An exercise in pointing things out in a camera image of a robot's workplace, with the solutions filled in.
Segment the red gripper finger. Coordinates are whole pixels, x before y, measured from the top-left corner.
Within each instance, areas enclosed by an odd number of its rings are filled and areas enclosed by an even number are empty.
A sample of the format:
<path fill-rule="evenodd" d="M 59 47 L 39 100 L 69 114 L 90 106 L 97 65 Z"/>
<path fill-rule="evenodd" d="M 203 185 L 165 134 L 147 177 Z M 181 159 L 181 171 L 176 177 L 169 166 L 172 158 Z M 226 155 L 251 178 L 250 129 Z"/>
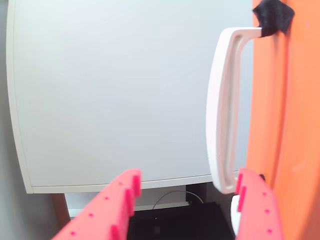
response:
<path fill-rule="evenodd" d="M 116 177 L 54 237 L 54 240 L 126 240 L 142 172 L 129 169 Z"/>
<path fill-rule="evenodd" d="M 260 175 L 241 168 L 235 193 L 241 214 L 237 240 L 284 239 L 276 195 Z"/>

